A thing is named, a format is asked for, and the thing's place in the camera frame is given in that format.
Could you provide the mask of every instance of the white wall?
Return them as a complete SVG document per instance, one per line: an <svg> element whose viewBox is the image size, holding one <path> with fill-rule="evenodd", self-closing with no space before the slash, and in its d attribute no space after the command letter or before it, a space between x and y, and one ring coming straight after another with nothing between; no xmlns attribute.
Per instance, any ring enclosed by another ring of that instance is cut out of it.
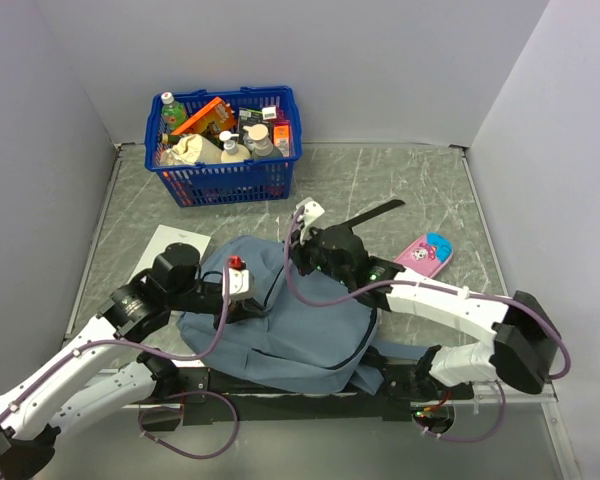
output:
<svg viewBox="0 0 600 480"><path fill-rule="evenodd" d="M550 2L469 154L508 286L570 347L561 410L600 479L600 0Z"/></svg>
<svg viewBox="0 0 600 480"><path fill-rule="evenodd" d="M35 0L115 142L163 90L294 87L305 139L469 145L547 0Z"/></svg>
<svg viewBox="0 0 600 480"><path fill-rule="evenodd" d="M31 0L0 0L0 393L61 345L114 150Z"/></svg>

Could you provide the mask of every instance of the blue backpack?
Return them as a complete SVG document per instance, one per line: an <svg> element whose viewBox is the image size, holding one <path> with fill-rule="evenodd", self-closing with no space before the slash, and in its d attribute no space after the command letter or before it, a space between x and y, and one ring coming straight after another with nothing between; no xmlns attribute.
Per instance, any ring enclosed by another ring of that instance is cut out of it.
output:
<svg viewBox="0 0 600 480"><path fill-rule="evenodd" d="M265 315L228 324L204 360L211 368L297 393L337 393L352 383L375 394L383 377L377 369L360 363L371 345L383 355L400 358L417 359L426 351L426 347L374 341L378 312L355 300L324 308L301 303L287 287L281 243L251 236L235 238L210 256L202 272L222 271L230 255L240 256L252 273L254 300L264 307ZM320 272L301 277L292 268L292 278L312 300L327 301L348 293ZM206 314L185 313L178 328L194 352L205 350L216 333L213 316Z"/></svg>

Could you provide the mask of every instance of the blue basket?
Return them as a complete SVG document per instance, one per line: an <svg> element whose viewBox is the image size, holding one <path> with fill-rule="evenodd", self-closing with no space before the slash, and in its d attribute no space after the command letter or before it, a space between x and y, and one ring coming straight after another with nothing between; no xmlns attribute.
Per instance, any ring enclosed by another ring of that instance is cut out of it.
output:
<svg viewBox="0 0 600 480"><path fill-rule="evenodd" d="M178 205L194 207L289 197L293 167L302 156L302 126L291 88L242 87L238 91L230 92L196 90L191 93L176 93L174 97L185 105L189 115L200 110L215 97L220 97L231 104L236 115L239 107L262 109L275 105L280 107L285 119L291 123L289 157L221 165L161 167L160 154L166 147L160 144L159 139L163 133L169 133L169 130L162 120L160 95L156 95L147 119L144 139L147 149L145 167L158 174Z"/></svg>

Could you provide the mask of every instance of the table surface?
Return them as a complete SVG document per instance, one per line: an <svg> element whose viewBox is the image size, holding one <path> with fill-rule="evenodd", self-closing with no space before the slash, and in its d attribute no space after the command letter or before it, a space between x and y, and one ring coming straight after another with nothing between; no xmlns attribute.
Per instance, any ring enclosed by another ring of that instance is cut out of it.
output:
<svg viewBox="0 0 600 480"><path fill-rule="evenodd" d="M144 146L123 146L120 168L69 337L75 335L117 287L125 284L160 224L209 235L214 245L251 234L282 240L295 205L313 197L326 210L318 226L329 226L392 198L406 206L356 227L367 250L397 257L426 232L453 244L454 256L438 280L478 292L503 293L493 252L469 180L462 152L428 146L305 147L296 163L287 200L180 208L155 173L144 168ZM433 321L385 313L380 338L409 345L463 345L474 340ZM191 353L172 317L145 342L173 353ZM114 362L119 367L137 356Z"/></svg>

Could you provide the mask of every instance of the red button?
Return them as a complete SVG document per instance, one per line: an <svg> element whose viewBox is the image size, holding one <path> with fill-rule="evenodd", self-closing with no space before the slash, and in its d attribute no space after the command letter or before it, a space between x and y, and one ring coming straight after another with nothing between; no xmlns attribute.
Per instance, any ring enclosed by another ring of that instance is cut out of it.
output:
<svg viewBox="0 0 600 480"><path fill-rule="evenodd" d="M229 256L229 268L233 268L234 270L242 270L244 268L244 262L237 255Z"/></svg>

